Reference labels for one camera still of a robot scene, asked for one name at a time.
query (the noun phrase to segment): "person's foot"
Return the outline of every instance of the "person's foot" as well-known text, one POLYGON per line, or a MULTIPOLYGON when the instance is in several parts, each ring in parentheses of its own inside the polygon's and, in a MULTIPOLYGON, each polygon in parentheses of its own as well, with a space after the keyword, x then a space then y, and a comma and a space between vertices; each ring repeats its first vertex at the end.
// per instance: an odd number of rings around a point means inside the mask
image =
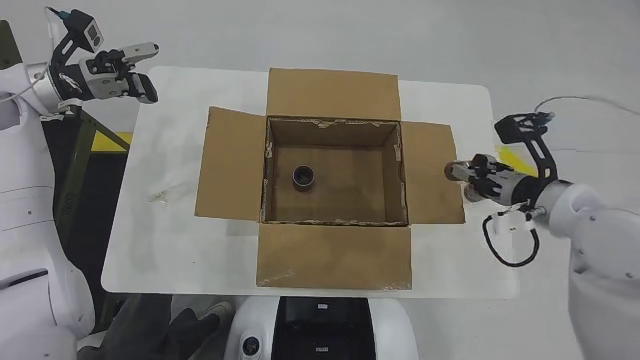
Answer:
POLYGON ((216 303, 212 307, 210 307, 200 319, 207 318, 211 314, 215 314, 220 318, 220 327, 224 328, 227 325, 231 324, 231 320, 233 320, 233 316, 235 315, 236 310, 233 305, 229 302, 220 302, 216 303))

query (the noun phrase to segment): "floor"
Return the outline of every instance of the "floor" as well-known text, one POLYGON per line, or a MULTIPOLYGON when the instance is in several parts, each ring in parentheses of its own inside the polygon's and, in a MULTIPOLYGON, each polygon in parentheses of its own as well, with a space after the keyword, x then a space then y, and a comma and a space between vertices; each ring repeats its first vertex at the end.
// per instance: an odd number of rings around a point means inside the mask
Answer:
MULTIPOLYGON (((496 119, 563 94, 640 109, 640 0, 0 0, 27 62, 48 55, 44 5, 89 12, 109 47, 157 42, 160 55, 143 72, 313 67, 480 84, 496 119)), ((135 125, 135 102, 87 108, 117 131, 135 125)), ((640 120, 593 103, 547 109, 557 114, 547 141, 561 177, 637 208, 640 120)), ((566 314, 567 247, 542 234, 517 300, 404 302, 422 358, 579 359, 566 314)))

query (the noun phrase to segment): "open cardboard box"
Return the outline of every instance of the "open cardboard box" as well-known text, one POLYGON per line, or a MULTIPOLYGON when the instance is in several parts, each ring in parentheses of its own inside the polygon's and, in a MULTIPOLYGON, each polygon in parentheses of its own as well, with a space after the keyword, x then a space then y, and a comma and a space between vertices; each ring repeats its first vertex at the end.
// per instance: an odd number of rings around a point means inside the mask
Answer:
POLYGON ((451 128, 401 121, 386 74, 272 69, 266 113, 209 109, 196 215, 260 223, 258 286, 411 289, 408 225, 464 222, 451 128))

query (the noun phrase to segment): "white tabletop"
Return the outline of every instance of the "white tabletop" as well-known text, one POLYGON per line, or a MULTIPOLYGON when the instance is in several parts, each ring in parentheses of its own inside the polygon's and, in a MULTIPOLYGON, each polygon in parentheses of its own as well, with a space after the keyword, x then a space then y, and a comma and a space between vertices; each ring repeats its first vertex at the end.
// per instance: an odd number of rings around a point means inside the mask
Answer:
MULTIPOLYGON (((159 102, 141 106, 102 273, 111 292, 513 298, 517 274, 484 243, 488 201, 465 203, 464 225, 412 225, 413 289, 258 288, 258 225, 194 216, 208 107, 265 114, 268 73, 156 67, 159 102)), ((449 124, 458 159, 494 153, 489 92, 477 85, 399 81, 402 119, 449 124)), ((511 237, 495 238, 506 258, 511 237)))

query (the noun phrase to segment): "cardboard flap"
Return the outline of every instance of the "cardboard flap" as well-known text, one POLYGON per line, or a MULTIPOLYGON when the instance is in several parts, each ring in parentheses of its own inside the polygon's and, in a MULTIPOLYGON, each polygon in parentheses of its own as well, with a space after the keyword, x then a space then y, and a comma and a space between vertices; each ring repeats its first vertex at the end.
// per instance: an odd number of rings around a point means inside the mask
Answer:
POLYGON ((261 224, 256 284, 411 289, 411 229, 261 224))
POLYGON ((460 185, 444 168, 456 159, 451 127, 402 122, 407 207, 411 224, 463 224, 460 185))
POLYGON ((267 115, 400 120, 398 77, 272 68, 267 115))
POLYGON ((265 117, 209 108, 196 216, 258 220, 265 117))

